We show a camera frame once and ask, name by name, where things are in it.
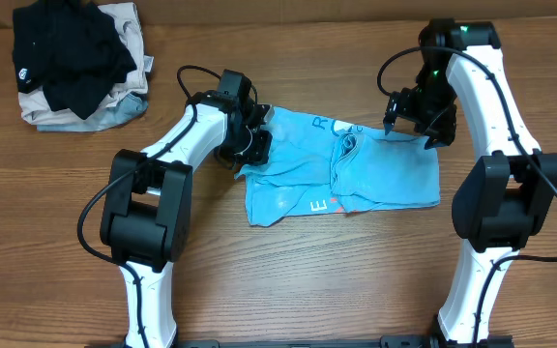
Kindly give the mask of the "light blue printed t-shirt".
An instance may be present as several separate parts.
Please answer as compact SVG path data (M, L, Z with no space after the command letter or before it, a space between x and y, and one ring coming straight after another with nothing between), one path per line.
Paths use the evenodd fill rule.
M245 165L249 224L285 217L439 204L439 162L425 138L277 107L263 165Z

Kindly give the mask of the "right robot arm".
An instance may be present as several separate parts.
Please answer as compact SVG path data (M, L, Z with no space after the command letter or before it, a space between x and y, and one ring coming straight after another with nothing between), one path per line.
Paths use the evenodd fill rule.
M389 95L384 130L414 123L427 149L449 146L461 108L476 162L452 202L461 240L452 288L426 335L386 335L383 347L511 347L488 320L511 263L538 234L557 189L557 155L526 128L490 22L433 19L421 31L423 67L413 88Z

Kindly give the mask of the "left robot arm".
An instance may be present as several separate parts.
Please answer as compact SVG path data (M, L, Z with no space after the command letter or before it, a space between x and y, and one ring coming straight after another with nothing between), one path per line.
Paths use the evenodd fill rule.
M125 347L173 347L173 266L191 227L192 176L208 155L228 163L267 163L271 107L251 81L226 70L216 89L188 94L181 120L140 152L113 159L100 237L122 273L129 329Z

